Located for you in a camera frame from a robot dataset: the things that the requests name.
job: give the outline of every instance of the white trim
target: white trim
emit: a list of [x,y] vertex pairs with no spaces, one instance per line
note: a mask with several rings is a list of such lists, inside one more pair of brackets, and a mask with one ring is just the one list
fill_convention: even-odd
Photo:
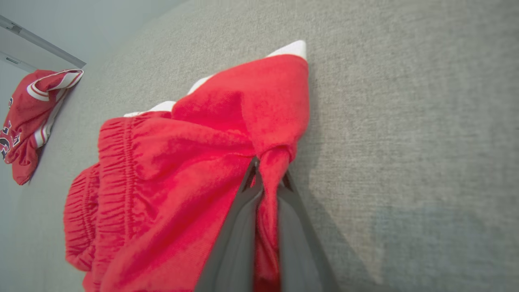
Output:
[[40,91],[38,88],[36,88],[36,86],[33,86],[35,83],[36,81],[27,86],[27,93],[37,100],[49,101],[49,95],[45,94],[45,92],[43,91]]
[[76,85],[76,83],[83,76],[84,71],[81,70],[81,69],[70,69],[70,70],[64,70],[64,71],[61,71],[61,72],[57,72],[57,73],[54,73],[54,74],[47,75],[47,76],[42,77],[42,78],[34,81],[33,83],[29,84],[27,86],[27,93],[30,96],[32,96],[35,99],[37,99],[37,100],[49,101],[49,92],[48,91],[47,92],[43,92],[43,91],[39,90],[38,87],[36,87],[36,83],[44,80],[45,78],[50,78],[52,76],[57,76],[57,75],[60,75],[60,74],[63,74],[63,73],[66,73],[66,74],[63,77],[63,79],[61,79],[61,82],[57,86],[49,89],[49,91],[56,90],[56,89],[61,89],[61,88],[70,88],[70,87]]
[[279,55],[295,55],[306,60],[306,43],[302,40],[295,41],[289,45],[286,45],[280,49],[273,51],[267,57]]
[[[303,40],[295,41],[289,45],[286,45],[282,48],[273,51],[266,58],[279,55],[294,55],[301,57],[306,61],[306,43]],[[200,79],[199,81],[196,81],[195,84],[193,84],[191,89],[188,91],[187,95],[192,94],[195,90],[197,90],[200,86],[202,86],[202,84],[204,84],[207,80],[209,80],[209,78],[213,76],[214,75],[211,75],[209,77],[205,77]]]
[[213,76],[214,75],[211,75],[209,77],[205,77],[205,78],[200,79],[199,81],[196,81],[195,84],[193,84],[191,89],[188,91],[187,95],[192,94],[195,90],[198,89],[198,87],[202,86],[202,84],[204,84],[207,80],[209,80],[209,78],[211,78]]
[[56,85],[53,88],[49,88],[49,91],[55,90],[55,89],[59,89],[59,88],[68,87],[78,74],[79,73],[66,73],[65,77],[63,79],[61,79],[60,84]]
[[133,116],[141,115],[141,114],[147,113],[147,112],[171,112],[174,105],[175,105],[174,101],[165,101],[165,102],[159,103],[158,105],[154,106],[149,111],[129,113],[129,114],[125,114],[124,117],[133,117]]
[[44,141],[45,143],[49,140],[50,137],[50,130],[52,130],[52,126],[54,125],[54,119],[56,119],[56,115],[60,111],[61,106],[63,105],[63,101],[65,100],[62,97],[66,96],[68,92],[68,89],[62,88],[56,95],[56,100],[59,100],[58,103],[54,106],[52,111],[50,112],[49,118],[47,119],[47,122],[43,126],[43,135],[44,135]]
[[34,133],[33,133],[34,139],[36,140],[36,148],[40,148],[41,146],[43,146],[43,144],[45,144],[43,137],[42,137],[42,127],[43,127],[43,125],[41,125],[38,128],[38,130],[34,131]]

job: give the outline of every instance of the red garment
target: red garment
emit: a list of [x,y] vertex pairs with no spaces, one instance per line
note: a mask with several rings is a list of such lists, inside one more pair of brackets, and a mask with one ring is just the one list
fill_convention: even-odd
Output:
[[214,75],[171,112],[107,121],[64,212],[85,290],[193,290],[254,156],[255,290],[279,290],[276,190],[308,124],[307,79],[305,59],[269,57]]
[[49,136],[68,88],[81,79],[83,70],[36,70],[22,79],[9,100],[9,112],[0,131],[0,152],[12,164],[12,176],[22,185],[38,164],[38,148]]

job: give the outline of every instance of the gray carpet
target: gray carpet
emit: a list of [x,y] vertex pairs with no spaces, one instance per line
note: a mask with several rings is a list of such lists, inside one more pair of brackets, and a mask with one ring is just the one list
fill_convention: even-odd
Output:
[[6,291],[81,290],[67,190],[101,124],[307,42],[291,172],[344,290],[517,291],[519,2],[183,2],[88,64],[16,206]]

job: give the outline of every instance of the wall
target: wall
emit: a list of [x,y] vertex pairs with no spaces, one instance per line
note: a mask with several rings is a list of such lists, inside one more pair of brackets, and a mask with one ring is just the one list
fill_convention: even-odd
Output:
[[88,63],[180,0],[0,0],[0,13]]
[[[4,124],[5,116],[9,111],[9,99],[16,86],[28,73],[4,61],[0,61],[0,120]],[[0,262],[7,262],[9,241],[18,198],[24,186],[19,186],[12,179],[11,166],[0,160]],[[8,265],[0,265],[0,283],[6,283],[10,271]]]
[[60,57],[2,28],[0,28],[0,51],[37,69],[61,71],[76,68]]

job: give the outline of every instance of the gray couch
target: gray couch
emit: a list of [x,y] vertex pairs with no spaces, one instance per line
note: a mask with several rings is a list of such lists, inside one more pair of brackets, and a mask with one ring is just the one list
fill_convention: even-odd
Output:
[[17,206],[6,290],[82,290],[62,210],[105,120],[297,39],[311,121],[290,168],[344,291],[517,291],[516,0],[180,3],[84,68]]

